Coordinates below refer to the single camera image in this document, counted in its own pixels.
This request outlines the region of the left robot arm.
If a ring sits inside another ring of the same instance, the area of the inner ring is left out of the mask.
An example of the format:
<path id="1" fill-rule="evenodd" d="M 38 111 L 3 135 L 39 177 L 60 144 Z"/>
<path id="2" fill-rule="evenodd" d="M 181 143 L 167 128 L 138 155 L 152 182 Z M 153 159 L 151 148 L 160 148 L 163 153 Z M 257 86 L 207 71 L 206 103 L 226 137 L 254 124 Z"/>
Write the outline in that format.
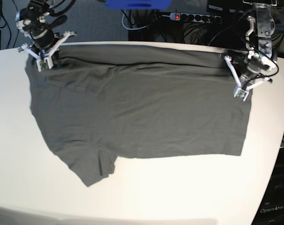
<path id="1" fill-rule="evenodd" d="M 228 50 L 220 58 L 224 59 L 236 83 L 233 96 L 245 101 L 252 89 L 272 83 L 279 67 L 272 48 L 276 26 L 271 16 L 271 8 L 277 6 L 277 1 L 244 0 L 243 3 L 252 6 L 251 14 L 246 18 L 249 29 L 241 38 L 247 51 Z"/>

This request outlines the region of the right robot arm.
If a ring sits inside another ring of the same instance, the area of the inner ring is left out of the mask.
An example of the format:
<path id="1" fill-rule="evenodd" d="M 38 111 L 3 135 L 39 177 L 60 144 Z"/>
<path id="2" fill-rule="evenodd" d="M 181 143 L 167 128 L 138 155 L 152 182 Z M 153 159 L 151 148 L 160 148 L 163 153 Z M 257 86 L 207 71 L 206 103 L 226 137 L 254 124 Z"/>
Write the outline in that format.
<path id="1" fill-rule="evenodd" d="M 16 13 L 17 29 L 32 41 L 32 45 L 23 44 L 18 50 L 26 51 L 34 57 L 39 66 L 50 68 L 52 56 L 59 50 L 60 45 L 76 36 L 73 31 L 65 31 L 62 35 L 53 31 L 67 21 L 66 12 L 76 3 L 72 0 L 63 10 L 55 12 L 55 8 L 63 2 L 51 6 L 47 0 L 31 0 L 26 8 Z"/>

